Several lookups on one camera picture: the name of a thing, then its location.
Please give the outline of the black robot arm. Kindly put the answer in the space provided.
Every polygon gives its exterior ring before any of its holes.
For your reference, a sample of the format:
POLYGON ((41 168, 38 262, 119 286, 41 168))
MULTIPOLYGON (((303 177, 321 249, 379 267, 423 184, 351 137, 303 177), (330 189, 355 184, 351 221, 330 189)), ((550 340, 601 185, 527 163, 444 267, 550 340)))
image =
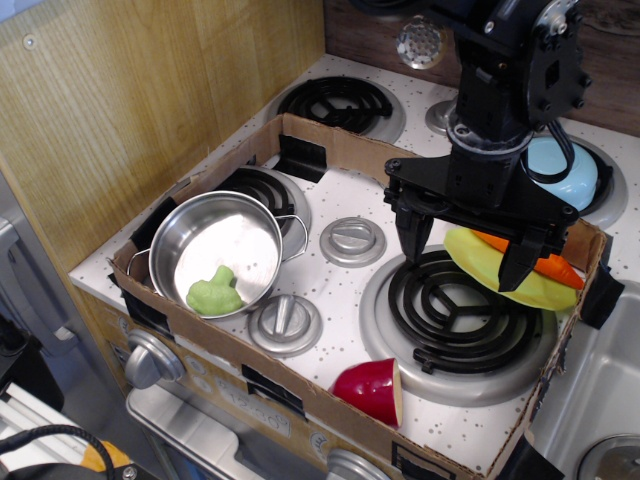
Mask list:
POLYGON ((584 103, 574 1, 360 1, 369 15, 422 14, 454 34, 461 77, 448 155, 386 162, 385 200, 403 253, 421 256, 435 220, 505 239, 499 288, 519 287, 540 259, 560 253, 576 207, 547 185, 575 160, 560 118, 584 103))

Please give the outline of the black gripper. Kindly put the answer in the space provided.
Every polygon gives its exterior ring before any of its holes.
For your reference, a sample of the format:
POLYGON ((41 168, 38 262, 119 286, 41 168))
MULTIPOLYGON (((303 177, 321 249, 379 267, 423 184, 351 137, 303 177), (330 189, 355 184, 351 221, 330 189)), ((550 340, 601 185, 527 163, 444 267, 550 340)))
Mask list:
POLYGON ((546 238, 563 238, 574 225, 576 208, 534 183, 526 170, 530 134, 513 142, 471 146, 452 141, 441 157, 392 158, 385 201, 405 257, 416 262, 436 219, 503 235, 499 291, 516 290, 534 270, 546 238))

